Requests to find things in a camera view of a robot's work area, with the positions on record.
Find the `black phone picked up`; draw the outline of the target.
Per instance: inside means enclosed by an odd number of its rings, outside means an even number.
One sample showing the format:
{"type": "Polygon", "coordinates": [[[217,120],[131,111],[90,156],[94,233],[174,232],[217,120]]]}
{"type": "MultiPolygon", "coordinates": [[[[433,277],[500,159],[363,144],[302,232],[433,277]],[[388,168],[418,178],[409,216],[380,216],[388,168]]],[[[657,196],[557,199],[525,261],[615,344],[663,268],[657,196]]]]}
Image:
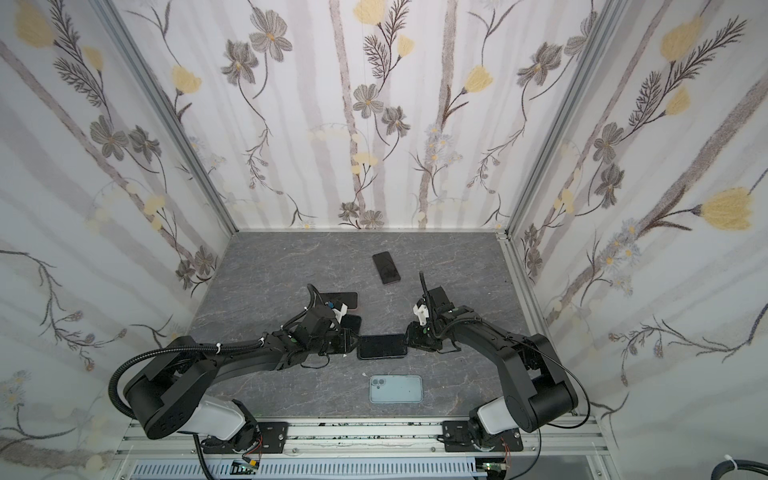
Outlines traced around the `black phone picked up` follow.
{"type": "Polygon", "coordinates": [[[341,310],[343,305],[346,305],[348,310],[358,308],[357,292],[325,292],[321,294],[321,298],[323,303],[332,309],[341,310]]]}

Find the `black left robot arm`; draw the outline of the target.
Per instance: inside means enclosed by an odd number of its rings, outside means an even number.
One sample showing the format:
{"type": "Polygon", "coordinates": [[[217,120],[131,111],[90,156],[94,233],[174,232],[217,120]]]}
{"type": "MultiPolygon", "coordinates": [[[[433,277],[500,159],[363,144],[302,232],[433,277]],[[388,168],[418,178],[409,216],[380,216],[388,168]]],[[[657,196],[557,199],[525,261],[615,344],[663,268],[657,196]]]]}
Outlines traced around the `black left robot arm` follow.
{"type": "Polygon", "coordinates": [[[167,347],[139,354],[119,366],[108,385],[113,406],[137,420],[150,440],[174,433],[233,442],[256,442],[258,423],[240,401],[208,395],[213,385],[262,372],[301,366],[311,355],[348,354],[359,344],[359,325],[344,310],[309,307],[286,328],[257,340],[199,343],[182,336],[167,347]]]}

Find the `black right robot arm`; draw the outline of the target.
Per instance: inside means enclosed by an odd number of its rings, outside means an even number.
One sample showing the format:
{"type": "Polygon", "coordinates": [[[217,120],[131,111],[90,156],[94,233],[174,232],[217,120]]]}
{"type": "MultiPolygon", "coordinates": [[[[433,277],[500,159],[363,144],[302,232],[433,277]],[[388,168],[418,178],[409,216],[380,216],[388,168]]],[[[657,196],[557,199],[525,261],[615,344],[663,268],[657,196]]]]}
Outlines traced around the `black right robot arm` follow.
{"type": "Polygon", "coordinates": [[[405,333],[406,345],[446,354],[444,344],[450,342],[453,353],[468,347],[496,367],[501,395],[469,415],[477,441],[513,429],[531,433],[578,407],[570,375],[545,336],[503,330],[474,309],[454,305],[441,287],[422,290],[413,307],[417,319],[405,333]]]}

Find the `light blue phone case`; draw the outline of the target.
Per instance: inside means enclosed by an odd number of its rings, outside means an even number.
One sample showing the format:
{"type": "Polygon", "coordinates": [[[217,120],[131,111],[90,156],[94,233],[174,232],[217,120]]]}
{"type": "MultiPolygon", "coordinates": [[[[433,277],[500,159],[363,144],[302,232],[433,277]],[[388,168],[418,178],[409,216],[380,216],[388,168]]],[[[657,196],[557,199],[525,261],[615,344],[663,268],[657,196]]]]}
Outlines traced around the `light blue phone case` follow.
{"type": "Polygon", "coordinates": [[[418,375],[375,375],[369,383],[369,400],[374,404],[420,403],[423,382],[418,375]]]}

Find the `small green circuit board right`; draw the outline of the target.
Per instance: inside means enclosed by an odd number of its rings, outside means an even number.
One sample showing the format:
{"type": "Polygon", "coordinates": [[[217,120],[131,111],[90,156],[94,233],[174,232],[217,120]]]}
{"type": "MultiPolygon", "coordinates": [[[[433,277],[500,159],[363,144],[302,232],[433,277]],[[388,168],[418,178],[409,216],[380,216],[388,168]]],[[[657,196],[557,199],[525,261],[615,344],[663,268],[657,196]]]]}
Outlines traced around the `small green circuit board right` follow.
{"type": "Polygon", "coordinates": [[[483,479],[504,480],[509,471],[509,466],[501,459],[478,459],[476,461],[476,473],[483,479]]]}

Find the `small green circuit board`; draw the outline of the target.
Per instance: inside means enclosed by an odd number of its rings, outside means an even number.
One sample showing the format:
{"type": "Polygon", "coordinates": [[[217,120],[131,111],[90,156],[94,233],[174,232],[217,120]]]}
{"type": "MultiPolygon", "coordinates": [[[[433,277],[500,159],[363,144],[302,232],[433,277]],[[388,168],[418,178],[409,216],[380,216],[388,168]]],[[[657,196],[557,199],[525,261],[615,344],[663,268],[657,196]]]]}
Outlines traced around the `small green circuit board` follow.
{"type": "Polygon", "coordinates": [[[501,459],[478,459],[476,461],[476,473],[483,479],[504,480],[509,471],[509,466],[501,459]]]}
{"type": "Polygon", "coordinates": [[[236,475],[255,475],[259,472],[260,462],[256,460],[251,461],[233,461],[230,467],[229,474],[231,476],[236,475]]]}

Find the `small green circuit board left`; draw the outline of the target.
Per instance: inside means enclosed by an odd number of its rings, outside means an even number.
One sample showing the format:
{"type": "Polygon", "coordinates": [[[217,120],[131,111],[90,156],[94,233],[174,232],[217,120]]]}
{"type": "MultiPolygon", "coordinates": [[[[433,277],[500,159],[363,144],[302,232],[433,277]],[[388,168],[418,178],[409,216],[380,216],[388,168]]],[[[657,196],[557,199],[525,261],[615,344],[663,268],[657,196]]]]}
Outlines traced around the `small green circuit board left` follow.
{"type": "Polygon", "coordinates": [[[229,474],[231,476],[236,475],[255,475],[259,472],[260,462],[256,460],[251,461],[233,461],[230,467],[229,474]]]}

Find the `aluminium frame rail front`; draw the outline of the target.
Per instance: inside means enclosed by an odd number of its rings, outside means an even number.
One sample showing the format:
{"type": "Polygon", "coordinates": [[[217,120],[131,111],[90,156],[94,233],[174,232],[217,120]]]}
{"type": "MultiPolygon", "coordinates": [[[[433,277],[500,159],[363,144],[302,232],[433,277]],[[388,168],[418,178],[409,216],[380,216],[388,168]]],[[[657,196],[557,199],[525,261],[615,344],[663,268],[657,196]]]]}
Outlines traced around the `aluminium frame rail front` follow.
{"type": "MultiPolygon", "coordinates": [[[[436,457],[448,456],[443,417],[412,418],[286,418],[287,432],[279,441],[267,439],[258,451],[265,458],[353,458],[353,457],[436,457]]],[[[506,445],[496,452],[514,457],[608,456],[609,445],[596,421],[589,419],[575,429],[544,426],[535,433],[509,433],[506,445]]],[[[195,457],[189,435],[172,434],[149,440],[138,423],[123,434],[115,457],[161,459],[195,457]]]]}

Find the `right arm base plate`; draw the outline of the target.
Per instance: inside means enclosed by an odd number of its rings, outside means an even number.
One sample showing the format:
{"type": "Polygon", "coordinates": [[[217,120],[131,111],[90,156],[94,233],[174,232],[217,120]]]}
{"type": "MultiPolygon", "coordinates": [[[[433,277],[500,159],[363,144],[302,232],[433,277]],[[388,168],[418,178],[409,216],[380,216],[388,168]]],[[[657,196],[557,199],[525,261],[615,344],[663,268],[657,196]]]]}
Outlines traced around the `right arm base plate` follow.
{"type": "Polygon", "coordinates": [[[487,433],[477,420],[446,420],[437,440],[446,452],[460,453],[512,453],[521,452],[523,443],[517,428],[497,434],[487,433]]]}

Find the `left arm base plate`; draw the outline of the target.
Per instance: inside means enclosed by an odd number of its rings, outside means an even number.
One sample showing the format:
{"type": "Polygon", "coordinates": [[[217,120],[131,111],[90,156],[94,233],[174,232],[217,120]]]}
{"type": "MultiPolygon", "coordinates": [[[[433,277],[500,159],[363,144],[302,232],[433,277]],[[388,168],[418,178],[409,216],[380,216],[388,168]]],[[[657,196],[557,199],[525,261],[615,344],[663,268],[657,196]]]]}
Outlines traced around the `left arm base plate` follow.
{"type": "Polygon", "coordinates": [[[201,445],[205,454],[281,454],[288,428],[288,422],[246,423],[230,440],[208,437],[201,445]]]}

